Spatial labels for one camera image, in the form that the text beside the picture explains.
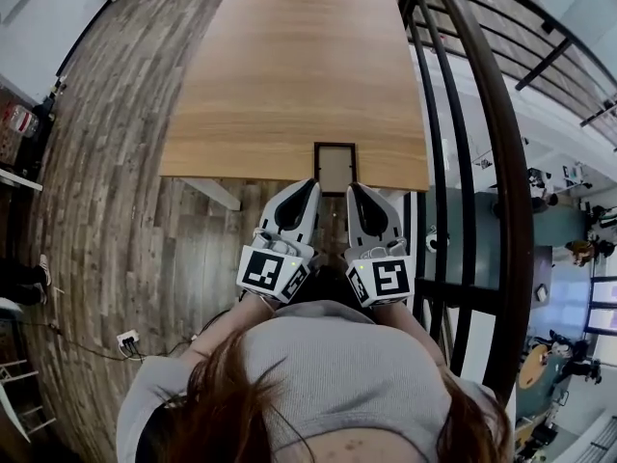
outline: power strip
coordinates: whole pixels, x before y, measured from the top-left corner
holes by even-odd
[[[116,339],[118,340],[118,346],[120,348],[123,348],[130,342],[136,343],[137,341],[139,341],[139,334],[134,329],[131,329],[130,331],[127,331],[126,333],[117,335]]]

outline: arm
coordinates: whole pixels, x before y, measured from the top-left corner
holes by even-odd
[[[429,355],[433,357],[437,367],[447,368],[442,351],[426,330],[416,321],[416,318],[403,302],[375,307],[373,312],[375,312],[375,318],[378,324],[400,329],[408,335],[413,336],[424,348],[426,348]]]
[[[242,302],[234,305],[233,309],[222,315],[220,319],[203,331],[191,343],[191,346],[180,355],[180,360],[194,367],[234,331],[251,329],[272,318],[272,310],[275,310],[279,304],[271,301],[268,304],[272,309],[257,295],[247,293]]]

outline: sneaker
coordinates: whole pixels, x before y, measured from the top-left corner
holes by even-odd
[[[39,293],[40,293],[40,302],[45,305],[47,303],[47,294],[45,293],[45,290],[42,288],[42,285],[40,283],[34,283],[33,287],[36,288]]]
[[[46,285],[51,285],[51,274],[49,273],[49,262],[47,261],[47,256],[45,254],[41,254],[39,258],[39,266],[45,272]]]

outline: round table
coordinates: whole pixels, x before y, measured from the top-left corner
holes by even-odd
[[[522,390],[531,388],[542,377],[547,368],[542,360],[548,352],[549,348],[545,344],[539,344],[529,352],[519,373],[519,387]]]

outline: gray sweater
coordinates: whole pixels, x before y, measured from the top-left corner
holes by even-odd
[[[244,349],[251,381],[284,359],[272,372],[282,382],[275,406],[305,439],[342,428],[380,428],[407,439],[427,461],[437,461],[450,396],[435,362],[406,333],[322,301],[278,311],[246,334]],[[185,392],[190,374],[178,359],[146,358],[118,418],[120,462],[135,460],[140,435],[164,393]],[[455,381],[490,411],[478,385]],[[278,415],[268,415],[266,424],[274,451],[298,441]]]

